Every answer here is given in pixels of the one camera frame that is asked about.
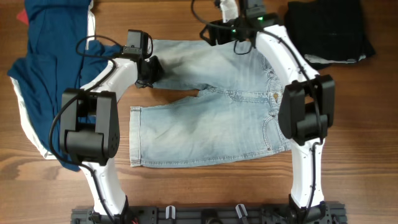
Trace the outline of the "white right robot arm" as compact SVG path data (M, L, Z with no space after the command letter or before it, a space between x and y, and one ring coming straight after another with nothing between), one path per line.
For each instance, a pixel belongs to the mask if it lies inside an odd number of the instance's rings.
M210 45L249 40L265 56L283 87L277 104L282 134L292 146L293 186L286 218L289 223L326 223L331 213L321 185L322 150L333 124L335 82L321 76L299 54L285 26L263 16L240 22L205 22Z

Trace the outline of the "light blue denim shorts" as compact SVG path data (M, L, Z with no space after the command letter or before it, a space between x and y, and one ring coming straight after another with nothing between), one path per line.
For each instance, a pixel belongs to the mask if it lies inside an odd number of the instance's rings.
M167 105L130 110L133 167L181 168L257 159L288 151L277 115L283 88L249 42L156 40L164 69L154 88L197 90Z

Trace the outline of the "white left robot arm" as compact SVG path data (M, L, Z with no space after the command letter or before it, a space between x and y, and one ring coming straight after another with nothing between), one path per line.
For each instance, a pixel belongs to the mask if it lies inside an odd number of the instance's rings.
M64 91L55 118L60 123L59 146L88 181L94 206L87 211L87 222L136 221L114 161L120 143L118 100L131 85L151 86L162 72L156 56L115 58L86 85Z

